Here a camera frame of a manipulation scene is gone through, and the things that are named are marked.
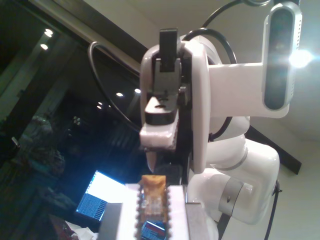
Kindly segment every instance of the white wall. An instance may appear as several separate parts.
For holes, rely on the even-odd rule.
[[[160,28],[126,0],[84,1],[147,48],[158,43]]]

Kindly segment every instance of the glass window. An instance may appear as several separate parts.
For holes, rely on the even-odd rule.
[[[77,206],[96,171],[122,184],[149,172],[139,135],[98,91],[87,45],[14,1],[0,12],[1,239],[49,239],[64,221],[97,232]],[[137,78],[95,57],[106,91],[139,124]]]

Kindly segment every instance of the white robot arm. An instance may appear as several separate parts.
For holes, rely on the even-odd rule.
[[[276,4],[266,17],[260,63],[237,64],[223,35],[207,28],[191,31],[182,41],[176,29],[161,30],[159,45],[145,53],[140,71],[140,143],[151,171],[165,159],[169,165],[182,166],[179,183],[187,185],[188,203],[182,186],[167,188],[168,238],[163,239],[217,239],[216,211],[247,224],[257,223],[265,214],[279,156],[273,148],[246,139],[244,133],[249,116],[282,118],[289,111],[295,72],[289,57],[298,49],[302,22],[300,8],[292,1]],[[200,35],[214,36],[229,49],[231,64],[221,64],[213,44]],[[96,75],[93,63],[91,68]],[[195,175],[188,182],[190,169]],[[114,237],[100,234],[99,239],[140,239],[138,216],[144,193],[138,184],[126,187]],[[203,224],[199,219],[194,223],[197,228],[192,228],[191,219],[195,208],[185,206],[190,203],[201,203],[198,206],[205,211]],[[153,203],[147,204],[152,209]],[[104,222],[114,221],[108,217],[111,205]],[[199,230],[204,225],[208,235],[199,237],[206,232]]]
[[[215,49],[199,39],[178,41],[171,49],[174,54],[165,56],[174,30],[162,32],[160,45],[143,58],[141,144],[149,152],[174,150],[185,121],[178,99],[183,96],[189,101],[195,176],[188,184],[187,199],[201,202],[208,214],[219,210],[255,224],[266,212],[278,176],[279,156],[273,148],[245,139],[249,128],[245,116],[282,118],[288,113],[295,71],[289,57],[298,48],[301,22],[300,9],[292,2],[272,8],[264,23],[261,63],[208,65]],[[164,65],[170,57],[174,58],[171,66]],[[209,133],[220,129],[226,117],[234,117],[229,125],[232,130],[208,143]],[[157,155],[149,154],[147,160],[153,165],[150,162],[156,161]]]

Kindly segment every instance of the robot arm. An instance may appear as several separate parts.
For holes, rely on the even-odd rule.
[[[245,139],[244,133],[250,125],[248,116],[282,118],[288,113],[295,71],[289,57],[298,48],[301,21],[300,9],[292,2],[271,9],[264,22],[261,63],[220,64],[207,39],[181,41],[176,29],[160,32],[159,45],[150,48],[141,63],[140,142],[152,171],[163,153],[167,163],[184,169],[182,184],[188,184],[188,171],[193,170],[187,186],[189,203],[182,186],[169,186],[161,198],[155,195],[161,211],[152,210],[154,203],[144,201],[142,187],[127,184],[116,233],[106,239],[141,236],[139,216],[148,204],[151,215],[167,214],[162,216],[167,224],[162,236],[170,240],[200,239],[207,226],[208,234],[201,239],[216,239],[214,211],[247,224],[263,217],[277,180],[279,156],[273,148]],[[217,134],[226,122],[227,128]],[[206,213],[202,224],[200,216],[193,221],[201,211],[190,202],[201,203],[198,206]],[[111,206],[107,205],[107,216]],[[104,222],[114,221],[107,216]]]
[[[140,76],[141,144],[151,152],[174,151],[179,132],[191,131],[196,175],[188,186],[189,201],[202,201],[205,209],[214,206],[248,224],[264,215],[277,180],[279,156],[271,147],[245,139],[249,120],[243,116],[282,118],[288,113],[295,71],[289,57],[299,45],[301,21],[300,9],[292,2],[272,8],[264,23],[261,63],[208,65],[210,46],[194,39],[177,41],[173,30],[172,38],[168,31],[161,32],[160,45],[145,54]],[[172,39],[175,47],[170,46]],[[175,54],[166,56],[168,49]],[[161,70],[162,59],[169,57],[172,68]],[[173,86],[172,96],[167,84]],[[188,111],[191,119],[182,118]],[[235,117],[230,125],[234,130],[208,143],[210,130],[219,129],[226,117]],[[183,121],[190,121],[191,129],[181,127]],[[157,156],[147,158],[156,161]],[[208,165],[215,171],[207,182],[198,180],[210,175],[204,173]],[[216,194],[208,196],[201,190],[204,186]]]

